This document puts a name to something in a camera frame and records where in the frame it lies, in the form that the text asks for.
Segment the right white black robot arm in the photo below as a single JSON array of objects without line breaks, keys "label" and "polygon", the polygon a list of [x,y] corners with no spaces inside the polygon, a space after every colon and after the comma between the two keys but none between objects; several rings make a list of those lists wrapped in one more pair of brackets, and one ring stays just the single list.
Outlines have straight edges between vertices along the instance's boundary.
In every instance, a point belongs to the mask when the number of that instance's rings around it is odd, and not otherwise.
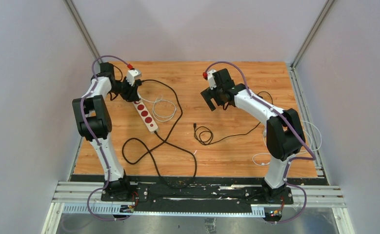
[{"label": "right white black robot arm", "polygon": [[216,106],[231,105],[265,126],[266,147],[271,157],[261,196],[265,202],[275,203],[286,187],[290,164],[306,143],[298,112],[269,103],[246,84],[235,84],[227,69],[210,70],[202,76],[209,86],[201,95],[211,111]]}]

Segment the aluminium frame rail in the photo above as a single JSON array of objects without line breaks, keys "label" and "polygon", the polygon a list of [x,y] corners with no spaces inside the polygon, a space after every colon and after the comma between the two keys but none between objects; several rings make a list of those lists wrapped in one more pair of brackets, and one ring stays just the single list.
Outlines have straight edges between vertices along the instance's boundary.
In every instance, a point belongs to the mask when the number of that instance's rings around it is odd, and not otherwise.
[{"label": "aluminium frame rail", "polygon": [[307,208],[331,209],[341,234],[354,232],[341,190],[337,186],[287,186],[280,198],[266,201],[260,185],[192,185],[173,190],[149,182],[133,183],[127,200],[110,196],[97,182],[59,182],[42,232],[54,234],[64,213],[89,214],[115,221],[122,216],[270,217],[291,207],[298,220]]}]

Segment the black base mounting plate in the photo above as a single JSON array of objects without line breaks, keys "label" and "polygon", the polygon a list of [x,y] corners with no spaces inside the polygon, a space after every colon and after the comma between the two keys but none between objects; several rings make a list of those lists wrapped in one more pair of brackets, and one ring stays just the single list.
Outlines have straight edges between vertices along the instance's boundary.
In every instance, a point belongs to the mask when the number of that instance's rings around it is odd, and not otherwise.
[{"label": "black base mounting plate", "polygon": [[264,178],[131,176],[132,208],[118,212],[150,215],[257,215],[279,221],[286,205],[301,205],[294,190],[285,187],[275,197],[263,192]]}]

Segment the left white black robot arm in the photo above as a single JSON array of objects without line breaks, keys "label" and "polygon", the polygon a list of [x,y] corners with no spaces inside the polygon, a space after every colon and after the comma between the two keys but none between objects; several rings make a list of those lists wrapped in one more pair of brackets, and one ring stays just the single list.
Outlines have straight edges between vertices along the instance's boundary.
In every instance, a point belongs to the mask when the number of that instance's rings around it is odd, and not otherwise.
[{"label": "left white black robot arm", "polygon": [[128,201],[132,196],[129,177],[121,166],[111,140],[112,121],[105,98],[115,94],[127,102],[139,101],[138,87],[141,85],[141,72],[131,64],[123,79],[115,78],[116,66],[105,62],[101,71],[94,73],[91,84],[81,98],[72,101],[72,107],[79,134],[95,149],[104,170],[105,195],[120,201]]}]

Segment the white red power strip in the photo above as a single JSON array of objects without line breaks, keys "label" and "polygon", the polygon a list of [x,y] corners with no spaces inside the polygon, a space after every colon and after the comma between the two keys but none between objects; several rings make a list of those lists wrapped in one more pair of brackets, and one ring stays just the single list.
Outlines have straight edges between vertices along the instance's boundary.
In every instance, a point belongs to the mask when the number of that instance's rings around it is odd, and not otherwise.
[{"label": "white red power strip", "polygon": [[134,101],[133,105],[148,131],[152,134],[157,132],[159,130],[159,127],[156,124],[155,119],[150,114],[149,110],[146,108],[145,104],[140,100]]}]

